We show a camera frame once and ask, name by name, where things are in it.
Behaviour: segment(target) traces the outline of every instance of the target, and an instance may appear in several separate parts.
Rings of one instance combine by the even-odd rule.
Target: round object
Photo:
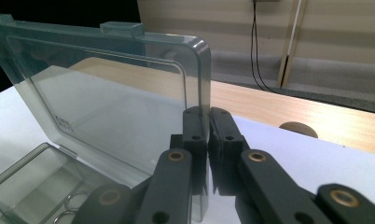
[[[341,205],[347,207],[357,207],[359,206],[358,199],[348,191],[342,189],[333,189],[330,191],[330,197]]]
[[[318,134],[315,132],[315,130],[303,123],[290,121],[287,123],[283,123],[280,128],[294,133],[301,133],[310,137],[318,138]]]
[[[77,207],[71,207],[70,206],[70,202],[73,200],[73,198],[75,198],[76,196],[81,196],[81,195],[83,195],[83,196],[85,196],[86,197],[86,199],[89,197],[89,192],[88,191],[85,191],[85,190],[79,190],[79,191],[75,191],[74,193],[72,193],[72,194],[70,194],[70,195],[68,195],[68,197],[66,198],[66,200],[65,200],[65,202],[64,202],[64,207],[65,207],[65,209],[67,210],[67,211],[77,211],[77,210],[79,210],[79,207],[80,206],[77,206]]]

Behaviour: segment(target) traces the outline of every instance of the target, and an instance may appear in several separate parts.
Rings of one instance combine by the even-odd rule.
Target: screw hole
[[[305,213],[296,213],[295,219],[301,224],[313,224],[313,219]]]
[[[108,189],[100,195],[99,202],[102,205],[112,205],[117,203],[121,194],[117,189]]]
[[[170,216],[165,212],[157,212],[153,214],[152,221],[155,224],[164,224],[167,223],[170,219]]]
[[[170,161],[181,161],[184,159],[184,154],[182,152],[172,152],[168,154],[168,159]]]
[[[330,197],[341,205],[347,207],[357,207],[359,206],[359,201],[357,198],[349,193],[348,191],[342,189],[333,189],[330,191]]]
[[[258,152],[252,152],[248,155],[251,161],[265,161],[266,157]]]

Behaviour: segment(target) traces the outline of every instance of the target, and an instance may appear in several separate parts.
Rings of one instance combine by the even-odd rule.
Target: brass insert
[[[101,205],[112,205],[120,199],[121,194],[116,189],[108,189],[100,195],[99,202]]]
[[[341,205],[347,207],[357,207],[359,206],[358,199],[348,191],[343,189],[333,189],[330,191],[330,197]]]
[[[184,158],[185,158],[185,155],[182,152],[172,152],[168,154],[168,160],[170,161],[181,161]]]
[[[252,152],[248,155],[249,160],[251,161],[265,161],[266,157],[258,152]]]

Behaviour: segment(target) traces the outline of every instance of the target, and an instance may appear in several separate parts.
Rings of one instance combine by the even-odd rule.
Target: clear plastic container
[[[49,149],[55,155],[53,166],[41,163],[50,153],[45,150],[2,180],[0,217],[10,212],[28,223],[45,223],[65,197],[90,180],[74,173],[72,167],[83,164],[104,175],[99,182],[138,185],[153,173],[171,134],[182,133],[182,113],[191,106],[200,108],[208,136],[211,54],[205,42],[194,36],[145,33],[139,23],[107,22],[100,27],[14,21],[0,15],[0,64],[58,145]],[[34,175],[26,171],[30,169],[47,172]],[[60,172],[73,182],[60,177],[65,190],[49,202],[54,208],[46,210],[51,210],[47,215],[25,219],[21,211],[30,206],[23,204],[32,203],[36,211],[41,204],[34,200],[36,191],[54,182],[59,177],[52,176]],[[8,189],[29,175],[34,180],[24,191]],[[46,189],[50,192],[44,197],[51,199],[51,188]],[[200,220],[205,196],[193,201],[193,219]]]

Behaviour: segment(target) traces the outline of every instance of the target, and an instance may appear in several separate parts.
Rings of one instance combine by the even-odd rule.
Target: black cable
[[[258,61],[258,51],[257,51],[257,0],[254,0],[254,20],[252,22],[252,30],[251,30],[251,66],[252,66],[252,76],[254,77],[254,80],[256,82],[256,84],[263,90],[263,88],[257,83],[257,80],[255,78],[255,73],[254,73],[254,62],[253,62],[253,42],[254,42],[254,30],[255,30],[255,43],[256,43],[256,61],[257,61],[257,74],[260,78],[260,81],[262,82],[263,86],[273,92],[273,93],[277,93],[277,94],[280,94],[279,92],[276,92],[274,90],[272,90],[271,88],[269,88],[266,83],[264,83],[262,77],[261,77],[261,74],[260,74],[260,70],[259,70],[259,61]]]
[[[303,96],[297,96],[297,95],[288,95],[288,94],[282,94],[278,91],[274,91],[272,90],[271,88],[269,88],[266,83],[264,83],[262,77],[261,77],[261,74],[260,74],[260,70],[259,70],[259,62],[258,62],[258,52],[257,52],[257,0],[253,0],[254,1],[254,20],[252,22],[252,30],[251,30],[251,68],[252,68],[252,76],[254,77],[254,80],[256,82],[256,84],[260,87],[261,90],[264,91],[264,89],[258,84],[257,82],[257,79],[255,78],[255,73],[254,73],[254,59],[253,59],[253,51],[254,51],[254,30],[255,30],[255,43],[256,43],[256,62],[257,62],[257,74],[260,78],[260,81],[263,83],[263,86],[273,92],[273,93],[276,93],[276,94],[280,94],[280,95],[287,95],[287,96],[291,96],[291,97],[295,97],[295,98],[299,98],[299,99],[303,99],[303,100],[310,100],[310,101],[315,101],[315,102],[318,102],[318,103],[323,103],[323,104],[328,104],[328,105],[336,105],[336,106],[342,106],[342,107],[346,107],[346,108],[350,108],[350,109],[355,109],[355,110],[361,110],[361,111],[365,111],[365,112],[369,112],[369,113],[374,113],[375,114],[375,111],[373,110],[366,110],[364,108],[359,108],[359,107],[355,107],[355,106],[351,106],[351,105],[342,105],[342,104],[337,104],[335,102],[330,102],[330,101],[325,101],[325,100],[318,100],[318,99],[313,99],[313,98],[309,98],[309,97],[303,97]]]
[[[253,56],[252,56],[252,54],[254,52],[254,26],[255,26],[255,23],[252,22],[252,29],[251,29],[251,71],[252,71],[252,77],[254,78],[254,81],[260,87],[260,89],[263,90],[263,88],[257,82],[257,79],[255,78],[255,72],[254,72],[254,59],[253,59]]]

